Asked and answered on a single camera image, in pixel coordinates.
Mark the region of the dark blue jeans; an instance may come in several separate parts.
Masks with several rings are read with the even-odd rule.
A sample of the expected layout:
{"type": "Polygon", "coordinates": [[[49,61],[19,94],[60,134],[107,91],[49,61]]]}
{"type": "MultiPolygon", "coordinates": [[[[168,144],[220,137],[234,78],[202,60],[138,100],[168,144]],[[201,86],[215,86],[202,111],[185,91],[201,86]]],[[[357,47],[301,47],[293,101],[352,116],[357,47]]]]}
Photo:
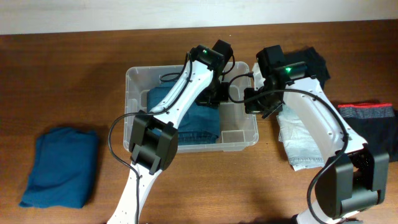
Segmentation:
{"type": "MultiPolygon", "coordinates": [[[[162,84],[147,92],[147,109],[151,110],[171,90],[162,84]]],[[[214,144],[221,134],[218,108],[193,103],[178,127],[178,145],[214,144]]]]}

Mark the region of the clear plastic storage container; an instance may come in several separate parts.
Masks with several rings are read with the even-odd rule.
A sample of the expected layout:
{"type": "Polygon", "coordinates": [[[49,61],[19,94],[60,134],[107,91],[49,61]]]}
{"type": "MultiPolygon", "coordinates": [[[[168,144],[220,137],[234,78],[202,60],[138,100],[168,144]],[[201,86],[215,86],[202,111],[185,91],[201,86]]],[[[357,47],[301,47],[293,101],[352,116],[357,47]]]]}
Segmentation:
{"type": "MultiPolygon", "coordinates": [[[[161,84],[159,77],[165,73],[180,72],[183,65],[131,67],[126,72],[125,113],[146,111],[147,92],[161,84]]],[[[233,77],[250,72],[245,62],[235,62],[234,68],[225,76],[225,82],[233,77]]],[[[243,100],[244,90],[251,88],[248,77],[236,79],[230,94],[235,100],[243,100]]],[[[220,135],[214,144],[193,144],[179,146],[177,153],[209,152],[209,151],[242,151],[248,146],[255,145],[259,139],[256,115],[246,114],[243,104],[233,102],[220,103],[220,135]]],[[[124,119],[123,146],[129,149],[133,117],[124,119]]]]}

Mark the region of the teal blue shirt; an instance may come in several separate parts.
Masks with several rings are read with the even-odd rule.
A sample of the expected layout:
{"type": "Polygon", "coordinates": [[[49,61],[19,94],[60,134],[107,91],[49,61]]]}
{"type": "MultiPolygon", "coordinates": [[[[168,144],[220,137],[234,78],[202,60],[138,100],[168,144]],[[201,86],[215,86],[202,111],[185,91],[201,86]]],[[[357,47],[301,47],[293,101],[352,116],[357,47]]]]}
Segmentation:
{"type": "Polygon", "coordinates": [[[93,191],[98,144],[94,130],[62,127],[39,136],[19,206],[83,208],[93,191]]]}

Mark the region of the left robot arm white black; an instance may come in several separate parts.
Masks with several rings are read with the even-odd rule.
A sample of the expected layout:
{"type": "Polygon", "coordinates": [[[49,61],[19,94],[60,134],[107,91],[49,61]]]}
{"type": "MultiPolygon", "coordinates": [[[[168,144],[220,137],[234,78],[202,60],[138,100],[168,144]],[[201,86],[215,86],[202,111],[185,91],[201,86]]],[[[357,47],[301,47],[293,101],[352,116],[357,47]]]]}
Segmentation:
{"type": "Polygon", "coordinates": [[[156,178],[177,153],[178,127],[189,107],[218,107],[228,100],[224,68],[232,58],[230,44],[221,40],[212,48],[192,48],[176,84],[165,98],[148,112],[131,114],[131,162],[122,161],[129,168],[129,177],[108,223],[138,223],[156,178]]]}

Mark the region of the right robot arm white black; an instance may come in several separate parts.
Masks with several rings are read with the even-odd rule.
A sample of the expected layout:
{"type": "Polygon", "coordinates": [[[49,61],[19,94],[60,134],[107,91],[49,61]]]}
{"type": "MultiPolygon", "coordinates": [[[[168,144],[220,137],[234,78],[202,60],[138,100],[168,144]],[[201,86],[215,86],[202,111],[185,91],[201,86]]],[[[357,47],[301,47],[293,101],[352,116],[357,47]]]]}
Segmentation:
{"type": "Polygon", "coordinates": [[[292,223],[343,223],[383,203],[388,153],[370,149],[350,127],[306,62],[287,63],[279,45],[262,49],[256,59],[254,87],[244,91],[246,113],[266,118],[286,105],[303,122],[325,163],[308,186],[308,208],[292,223]]]}

